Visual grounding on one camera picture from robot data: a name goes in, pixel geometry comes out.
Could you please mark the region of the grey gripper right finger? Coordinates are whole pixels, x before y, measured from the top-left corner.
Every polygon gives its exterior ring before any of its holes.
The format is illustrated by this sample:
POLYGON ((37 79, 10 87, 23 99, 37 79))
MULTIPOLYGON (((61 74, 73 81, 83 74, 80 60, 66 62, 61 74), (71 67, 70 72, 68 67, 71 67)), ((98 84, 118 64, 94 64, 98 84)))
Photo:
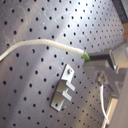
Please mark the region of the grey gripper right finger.
POLYGON ((87 61, 83 64, 86 76, 99 86, 108 85, 112 95, 118 97, 122 90, 126 68, 112 69, 107 61, 87 61))

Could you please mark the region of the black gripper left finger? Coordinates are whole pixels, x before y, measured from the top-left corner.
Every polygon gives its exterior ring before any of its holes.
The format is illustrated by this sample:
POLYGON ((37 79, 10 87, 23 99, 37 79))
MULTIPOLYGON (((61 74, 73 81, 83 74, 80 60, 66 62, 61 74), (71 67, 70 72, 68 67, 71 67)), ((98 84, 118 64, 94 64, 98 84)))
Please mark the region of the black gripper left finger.
POLYGON ((114 57, 110 49, 96 53, 89 53, 89 57, 91 60, 109 60, 114 62, 114 57))

